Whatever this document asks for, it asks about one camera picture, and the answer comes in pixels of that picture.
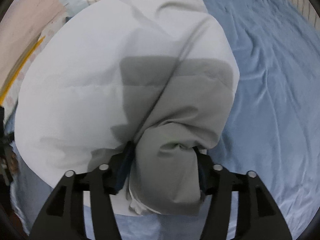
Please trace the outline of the light grey puffer jacket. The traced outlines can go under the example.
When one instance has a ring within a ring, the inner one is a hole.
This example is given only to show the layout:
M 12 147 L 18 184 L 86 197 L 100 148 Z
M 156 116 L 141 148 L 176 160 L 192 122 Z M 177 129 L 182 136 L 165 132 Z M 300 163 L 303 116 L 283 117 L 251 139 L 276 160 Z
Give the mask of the light grey puffer jacket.
M 203 202 L 194 147 L 214 148 L 239 68 L 203 0 L 101 0 L 69 20 L 29 67 L 15 115 L 16 147 L 55 187 L 136 157 L 115 213 L 195 216 Z

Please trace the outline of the blue bed sheet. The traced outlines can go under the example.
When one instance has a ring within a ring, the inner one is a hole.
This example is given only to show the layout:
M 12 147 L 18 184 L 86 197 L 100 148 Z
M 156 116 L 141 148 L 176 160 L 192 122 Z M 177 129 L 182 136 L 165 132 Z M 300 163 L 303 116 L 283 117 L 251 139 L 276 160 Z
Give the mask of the blue bed sheet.
M 289 0 L 203 2 L 225 32 L 239 81 L 217 145 L 204 152 L 197 148 L 230 172 L 256 172 L 279 207 L 291 239 L 297 239 L 318 224 L 319 32 Z M 6 134 L 15 133 L 17 105 L 4 121 Z M 15 138 L 11 146 L 15 175 L 8 200 L 19 228 L 29 237 L 55 187 L 28 167 Z M 201 239 L 212 198 L 201 194 L 195 216 L 127 216 L 115 213 L 112 206 L 120 239 Z M 237 214 L 238 193 L 233 192 L 226 239 L 235 239 Z M 84 220 L 86 239 L 95 239 L 88 191 Z

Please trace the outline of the pink padded headboard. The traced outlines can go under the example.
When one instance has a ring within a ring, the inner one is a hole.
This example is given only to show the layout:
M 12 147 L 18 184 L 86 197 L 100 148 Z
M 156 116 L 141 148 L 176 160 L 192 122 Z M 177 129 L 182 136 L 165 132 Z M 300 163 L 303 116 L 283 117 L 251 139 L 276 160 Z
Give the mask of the pink padded headboard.
M 1 21 L 1 86 L 45 26 L 65 11 L 59 0 L 19 0 Z

